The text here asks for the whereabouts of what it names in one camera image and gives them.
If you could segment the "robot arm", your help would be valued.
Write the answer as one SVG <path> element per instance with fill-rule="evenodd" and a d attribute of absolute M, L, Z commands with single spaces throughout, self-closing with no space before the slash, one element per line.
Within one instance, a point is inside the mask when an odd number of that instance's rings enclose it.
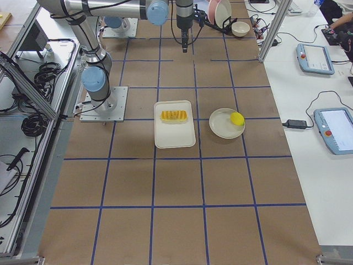
<path fill-rule="evenodd" d="M 169 7 L 169 1 L 120 1 L 109 5 L 105 9 L 103 16 L 120 17 L 120 18 L 138 18 L 147 20 L 151 24 L 163 25 L 176 8 L 176 25 L 181 31 L 181 40 L 176 42 L 181 45 L 183 53 L 188 51 L 189 30 L 192 27 L 194 18 L 194 2 L 193 1 L 175 1 Z"/>
<path fill-rule="evenodd" d="M 88 65 L 81 75 L 82 83 L 93 110 L 99 114 L 112 112 L 117 99 L 109 84 L 111 56 L 99 43 L 87 17 L 137 18 L 162 25 L 169 13 L 167 1 L 38 1 L 38 4 L 51 18 L 66 20 L 79 41 Z"/>

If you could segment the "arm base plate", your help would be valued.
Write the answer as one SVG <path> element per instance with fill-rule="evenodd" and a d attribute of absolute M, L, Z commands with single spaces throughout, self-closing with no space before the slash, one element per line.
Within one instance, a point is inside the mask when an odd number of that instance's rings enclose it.
<path fill-rule="evenodd" d="M 98 107 L 99 102 L 91 100 L 86 93 L 86 100 L 90 103 L 83 105 L 80 121 L 82 122 L 122 122 L 125 117 L 128 87 L 111 87 L 110 97 Z"/>
<path fill-rule="evenodd" d="M 104 17 L 104 23 L 103 38 L 105 39 L 136 37 L 138 24 L 138 19 L 136 18 Z"/>

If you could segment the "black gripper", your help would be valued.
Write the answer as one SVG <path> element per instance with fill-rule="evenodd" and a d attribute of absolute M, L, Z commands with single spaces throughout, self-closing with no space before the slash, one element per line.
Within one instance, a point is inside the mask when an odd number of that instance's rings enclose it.
<path fill-rule="evenodd" d="M 189 29 L 188 28 L 181 28 L 181 45 L 182 45 L 183 53 L 187 53 L 187 51 L 188 51 L 188 47 L 187 47 L 188 41 L 189 41 Z"/>

